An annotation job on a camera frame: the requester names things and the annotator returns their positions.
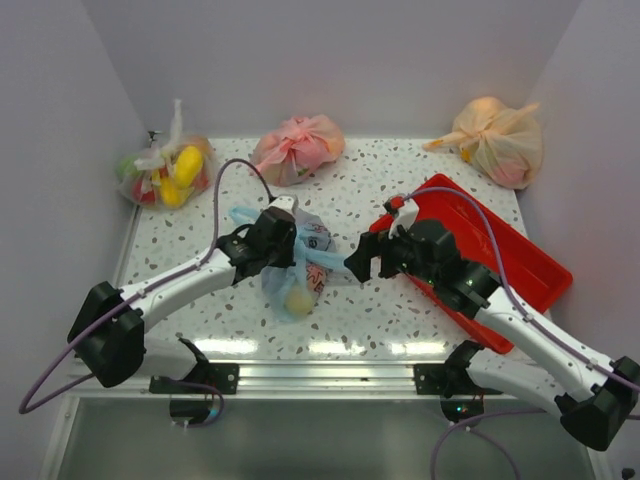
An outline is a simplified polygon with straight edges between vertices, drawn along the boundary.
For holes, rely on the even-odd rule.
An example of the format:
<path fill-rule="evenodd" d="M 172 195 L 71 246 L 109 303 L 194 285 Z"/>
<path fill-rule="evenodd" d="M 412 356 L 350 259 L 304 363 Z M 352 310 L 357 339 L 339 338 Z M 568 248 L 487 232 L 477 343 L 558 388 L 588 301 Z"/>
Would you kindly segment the blue printed plastic bag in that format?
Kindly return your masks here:
<path fill-rule="evenodd" d="M 325 289 L 331 272 L 348 273 L 345 256 L 338 253 L 331 232 L 317 215 L 295 214 L 294 265 L 266 267 L 260 274 L 262 291 L 281 320 L 308 316 Z"/>

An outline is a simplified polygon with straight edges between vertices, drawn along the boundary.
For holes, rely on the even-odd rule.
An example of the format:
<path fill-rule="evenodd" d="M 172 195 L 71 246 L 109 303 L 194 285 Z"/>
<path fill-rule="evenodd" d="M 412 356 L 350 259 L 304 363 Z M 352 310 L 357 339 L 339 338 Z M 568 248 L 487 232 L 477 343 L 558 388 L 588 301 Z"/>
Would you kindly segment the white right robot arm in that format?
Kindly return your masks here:
<path fill-rule="evenodd" d="M 558 418 L 584 446 L 609 448 L 639 399 L 637 362 L 613 360 L 562 331 L 494 271 L 464 258 L 437 220 L 364 233 L 344 265 L 366 282 L 373 258 L 380 277 L 407 274 L 427 283 L 445 306 L 496 331 L 534 362 L 512 362 L 465 341 L 435 378 L 441 396 L 499 391 Z"/>

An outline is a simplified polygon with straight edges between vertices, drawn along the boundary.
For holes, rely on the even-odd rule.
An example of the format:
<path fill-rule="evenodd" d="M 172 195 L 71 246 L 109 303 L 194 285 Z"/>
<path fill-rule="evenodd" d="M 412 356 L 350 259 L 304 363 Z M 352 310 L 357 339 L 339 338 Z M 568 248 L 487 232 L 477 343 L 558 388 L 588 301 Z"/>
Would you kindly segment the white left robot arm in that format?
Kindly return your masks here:
<path fill-rule="evenodd" d="M 133 376 L 165 378 L 185 392 L 213 380 L 206 356 L 189 340 L 147 338 L 161 320 L 198 298 L 254 277 L 267 267 L 293 263 L 293 207 L 270 205 L 257 220 L 220 237 L 212 250 L 138 284 L 108 282 L 88 293 L 67 340 L 105 388 Z"/>

